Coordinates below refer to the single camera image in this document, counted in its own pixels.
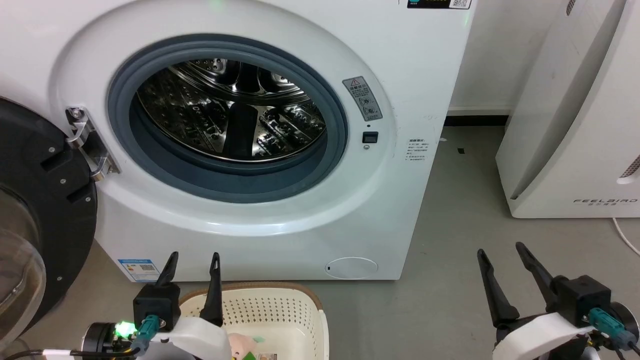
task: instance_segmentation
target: blue label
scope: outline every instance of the blue label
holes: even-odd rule
[[[160,272],[150,259],[118,259],[125,271],[136,282],[156,282]]]

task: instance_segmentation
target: open door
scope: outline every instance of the open door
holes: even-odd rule
[[[95,232],[83,153],[56,126],[0,99],[0,351],[66,294]]]

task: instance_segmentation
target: front-loading washing machine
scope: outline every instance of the front-loading washing machine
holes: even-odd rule
[[[94,237],[132,281],[173,251],[176,281],[213,252],[224,280],[398,279],[476,3],[3,2],[0,187],[44,298]]]

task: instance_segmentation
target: metal hinge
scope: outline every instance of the metal hinge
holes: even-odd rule
[[[67,119],[74,132],[72,137],[67,138],[67,143],[83,153],[91,168],[91,178],[100,181],[112,172],[119,174],[118,166],[93,127],[89,112],[82,106],[70,106],[67,108]]]

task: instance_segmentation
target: green led light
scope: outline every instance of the green led light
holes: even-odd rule
[[[115,334],[123,338],[128,338],[129,335],[132,335],[136,331],[137,330],[135,324],[130,322],[119,322],[116,324]]]

